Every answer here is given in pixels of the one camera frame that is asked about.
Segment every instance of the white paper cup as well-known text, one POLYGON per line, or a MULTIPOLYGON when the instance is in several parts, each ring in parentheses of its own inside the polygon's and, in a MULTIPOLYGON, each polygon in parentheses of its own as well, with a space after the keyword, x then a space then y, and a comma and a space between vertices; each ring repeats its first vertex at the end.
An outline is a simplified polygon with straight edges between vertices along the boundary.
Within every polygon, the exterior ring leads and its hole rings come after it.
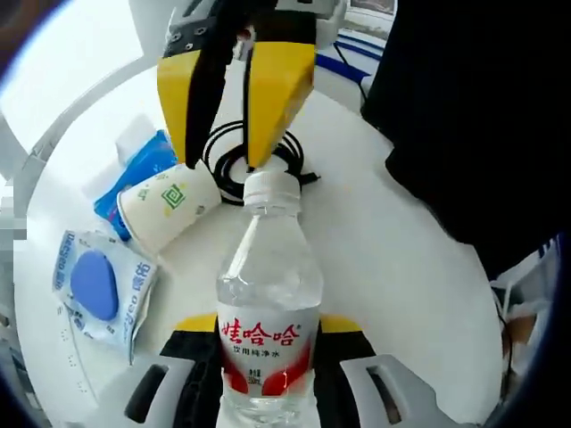
POLYGON ((157 255, 199 217, 221 203, 211 172, 176 165, 117 195, 117 206, 133 240, 157 255))

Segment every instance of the white round table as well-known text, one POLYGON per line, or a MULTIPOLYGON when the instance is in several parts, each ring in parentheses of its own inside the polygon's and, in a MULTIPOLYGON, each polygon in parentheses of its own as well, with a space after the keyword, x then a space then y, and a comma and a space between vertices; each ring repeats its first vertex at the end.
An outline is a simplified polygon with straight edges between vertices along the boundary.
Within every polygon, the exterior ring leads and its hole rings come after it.
MULTIPOLYGON (((229 67, 215 125, 241 119, 243 69, 236 62, 229 67)), ((165 128, 156 69, 120 86, 72 125, 29 204, 28 240, 14 261, 16 320, 29 376, 53 421, 81 420, 127 367, 117 351, 74 331, 88 379, 78 393, 58 341, 52 274, 65 229, 108 230, 81 188, 114 159, 115 138, 140 113, 165 128)), ((308 169, 322 176, 304 188, 301 217, 326 280, 322 311, 360 323, 377 353, 394 354, 434 387, 450 417, 482 423, 500 394, 501 335, 474 249, 448 237, 392 180, 385 169, 389 142, 339 103, 314 91, 290 130, 308 169)), ((229 135, 227 144, 239 138, 239 132, 229 135)), ((136 356, 160 352, 177 322, 214 310, 219 265, 241 221, 237 208, 220 206, 162 254, 136 356)))

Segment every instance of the bottle cap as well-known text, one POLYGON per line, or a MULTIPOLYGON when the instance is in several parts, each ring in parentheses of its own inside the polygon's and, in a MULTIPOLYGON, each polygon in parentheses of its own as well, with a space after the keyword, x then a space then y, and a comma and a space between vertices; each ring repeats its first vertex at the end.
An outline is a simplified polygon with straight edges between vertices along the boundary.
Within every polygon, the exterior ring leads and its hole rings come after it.
POLYGON ((300 199, 301 195, 298 179, 284 171, 256 172, 244 182, 245 205, 263 202, 275 196, 300 199))

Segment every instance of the water bottle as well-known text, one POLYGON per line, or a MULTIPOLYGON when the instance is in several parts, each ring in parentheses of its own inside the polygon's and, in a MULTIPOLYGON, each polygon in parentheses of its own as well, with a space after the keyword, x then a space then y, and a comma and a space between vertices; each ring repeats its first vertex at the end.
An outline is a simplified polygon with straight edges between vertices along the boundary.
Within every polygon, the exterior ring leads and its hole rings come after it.
POLYGON ((299 426, 314 399, 323 276, 297 220, 298 180, 278 171, 250 175, 244 209, 252 220, 217 283, 222 405, 233 426, 299 426))

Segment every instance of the black cable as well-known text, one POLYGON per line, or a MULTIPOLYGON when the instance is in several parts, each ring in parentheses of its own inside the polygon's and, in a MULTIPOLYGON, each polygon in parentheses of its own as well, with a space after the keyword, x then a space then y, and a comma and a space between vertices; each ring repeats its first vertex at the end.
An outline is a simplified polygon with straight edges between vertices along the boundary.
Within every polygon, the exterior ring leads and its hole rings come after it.
POLYGON ((498 310, 498 317, 500 318, 500 321, 503 324, 503 331, 505 332, 506 337, 508 337, 508 343, 509 343, 508 372, 501 387, 501 399, 505 401, 509 394, 509 377, 511 376, 511 365, 514 357, 514 342, 513 338, 511 337, 511 333, 509 332, 508 329, 508 323, 506 323, 506 320, 503 319, 503 316, 501 315, 499 310, 498 310))
MULTIPOLYGON (((232 166, 241 158, 246 156, 246 147, 244 144, 240 144, 230 151, 226 152, 216 162, 214 169, 211 168, 210 156, 212 147, 216 142, 226 134, 237 131, 244 127, 244 122, 242 120, 235 120, 233 122, 228 122, 220 127, 215 128, 211 131, 208 138, 208 142, 204 147, 203 161, 206 168, 214 176, 214 180, 218 188, 229 195, 222 195, 222 201, 232 204, 242 206, 244 201, 244 185, 237 183, 230 177, 230 170, 232 166)), ((303 163, 305 162, 305 155, 303 154, 302 145, 295 136, 286 131, 282 141, 277 145, 276 150, 274 150, 278 158, 285 161, 287 164, 287 173, 296 177, 301 186, 308 185, 319 180, 319 176, 313 172, 308 174, 302 174, 303 163)))
MULTIPOLYGON (((339 54, 339 56, 341 57, 341 59, 343 60, 343 62, 345 63, 345 65, 347 66, 347 69, 351 71, 351 73, 354 73, 353 67, 351 65, 349 65, 349 63, 347 62, 347 60, 345 59, 345 55, 343 55, 343 53, 341 52, 341 49, 339 49, 339 46, 337 45, 337 42, 333 43, 333 46, 335 48, 335 50, 337 51, 337 53, 339 54)), ((359 90, 361 92, 361 94, 363 95, 363 99, 365 101, 367 101, 367 94, 365 94, 365 89, 363 89, 363 86, 361 86, 360 84, 360 80, 358 81, 359 76, 355 76, 355 83, 357 83, 357 86, 359 87, 359 90)))

